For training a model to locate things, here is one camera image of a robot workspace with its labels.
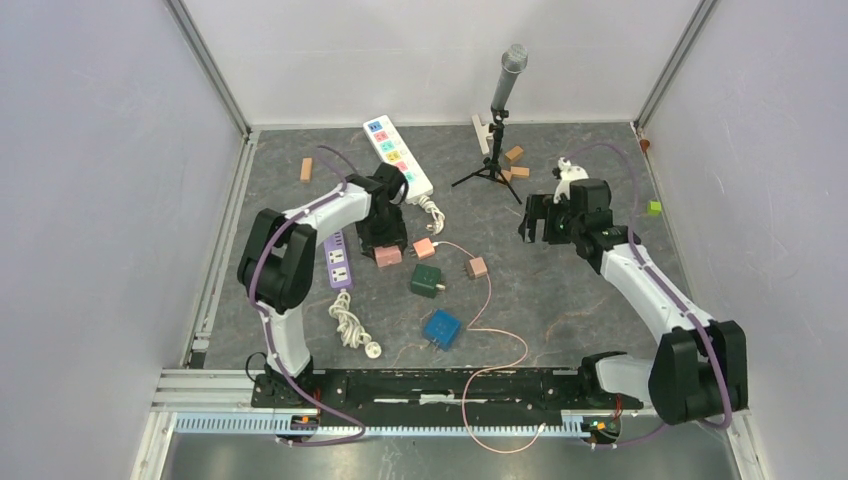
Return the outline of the pink cube socket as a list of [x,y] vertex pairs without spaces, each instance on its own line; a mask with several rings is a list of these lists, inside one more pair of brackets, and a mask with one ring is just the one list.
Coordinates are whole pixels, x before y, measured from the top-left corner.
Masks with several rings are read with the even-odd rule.
[[401,249],[396,245],[389,247],[375,247],[374,259],[378,268],[385,268],[400,264],[403,261],[403,254]]

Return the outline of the pink charger plug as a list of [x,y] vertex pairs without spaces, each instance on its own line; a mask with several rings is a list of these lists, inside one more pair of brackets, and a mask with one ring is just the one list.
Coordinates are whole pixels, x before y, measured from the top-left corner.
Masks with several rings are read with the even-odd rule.
[[422,238],[412,245],[412,253],[417,259],[426,259],[435,255],[437,243],[430,238]]

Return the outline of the purple USB power strip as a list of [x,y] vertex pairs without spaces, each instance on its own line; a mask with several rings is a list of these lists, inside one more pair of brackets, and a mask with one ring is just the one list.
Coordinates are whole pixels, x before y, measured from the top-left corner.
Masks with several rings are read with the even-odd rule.
[[323,248],[330,287],[337,291],[350,290],[353,280],[344,233],[339,230],[331,234],[323,242]]

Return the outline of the brown charger plug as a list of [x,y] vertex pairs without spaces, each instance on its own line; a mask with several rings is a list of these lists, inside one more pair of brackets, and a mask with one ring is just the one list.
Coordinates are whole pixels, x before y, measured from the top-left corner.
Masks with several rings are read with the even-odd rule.
[[482,257],[471,257],[467,259],[464,265],[464,270],[467,276],[472,280],[483,278],[488,275],[488,267]]

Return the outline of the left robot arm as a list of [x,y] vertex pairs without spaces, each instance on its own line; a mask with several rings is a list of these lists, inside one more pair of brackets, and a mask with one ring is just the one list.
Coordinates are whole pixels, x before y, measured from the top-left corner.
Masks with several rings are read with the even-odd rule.
[[400,208],[408,181],[383,163],[374,174],[350,174],[311,204],[286,212],[262,210],[243,251],[237,279],[261,319],[266,343],[264,379],[256,385],[290,407],[306,405],[314,394],[312,356],[306,345],[302,303],[315,270],[316,247],[354,225],[363,255],[379,248],[404,249],[408,236]]

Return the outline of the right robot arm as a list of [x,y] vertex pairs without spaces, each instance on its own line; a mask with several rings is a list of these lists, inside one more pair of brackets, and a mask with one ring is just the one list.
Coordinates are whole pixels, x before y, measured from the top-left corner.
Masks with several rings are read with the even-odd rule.
[[615,223],[606,181],[581,179],[568,187],[528,196],[519,235],[527,243],[573,245],[623,295],[657,343],[651,360],[624,352],[585,357],[578,369],[580,400],[602,408],[621,394],[651,405],[668,425],[728,427],[733,414],[749,406],[745,332],[688,299],[638,236]]

